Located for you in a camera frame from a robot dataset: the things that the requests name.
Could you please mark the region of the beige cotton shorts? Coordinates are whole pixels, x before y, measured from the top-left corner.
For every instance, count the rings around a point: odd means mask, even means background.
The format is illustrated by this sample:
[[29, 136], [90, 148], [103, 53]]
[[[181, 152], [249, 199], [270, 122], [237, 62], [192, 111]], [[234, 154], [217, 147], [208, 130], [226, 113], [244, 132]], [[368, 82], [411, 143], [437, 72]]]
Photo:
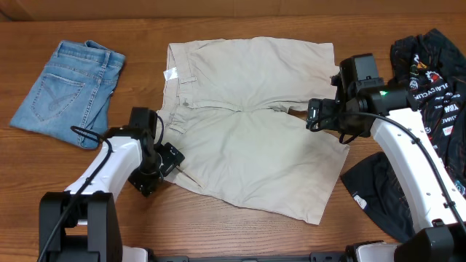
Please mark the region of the beige cotton shorts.
[[332, 98], [331, 43], [255, 37], [171, 43], [162, 117], [183, 155], [167, 180], [237, 207], [321, 222], [349, 147], [297, 117]]

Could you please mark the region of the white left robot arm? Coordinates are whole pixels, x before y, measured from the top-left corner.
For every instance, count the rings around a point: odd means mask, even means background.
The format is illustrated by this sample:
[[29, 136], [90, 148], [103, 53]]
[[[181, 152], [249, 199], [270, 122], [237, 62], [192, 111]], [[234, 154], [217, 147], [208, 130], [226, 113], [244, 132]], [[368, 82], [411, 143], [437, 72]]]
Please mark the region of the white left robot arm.
[[105, 135], [71, 130], [102, 145], [83, 175], [39, 203], [39, 261], [155, 261], [152, 250], [123, 245], [115, 201], [126, 182], [148, 197], [185, 159], [163, 143], [156, 111], [134, 107], [128, 124]]

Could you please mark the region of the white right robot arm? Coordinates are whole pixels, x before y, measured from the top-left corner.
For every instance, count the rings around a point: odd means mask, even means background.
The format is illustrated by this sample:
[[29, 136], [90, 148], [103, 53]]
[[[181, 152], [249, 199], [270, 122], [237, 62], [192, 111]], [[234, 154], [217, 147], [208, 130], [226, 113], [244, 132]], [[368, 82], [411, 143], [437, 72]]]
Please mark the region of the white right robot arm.
[[415, 235], [394, 245], [361, 242], [329, 261], [464, 261], [465, 199], [438, 158], [408, 89], [385, 84], [371, 53], [349, 57], [331, 79], [334, 99], [311, 99], [307, 129], [337, 131], [342, 144], [372, 137], [383, 149], [406, 196]]

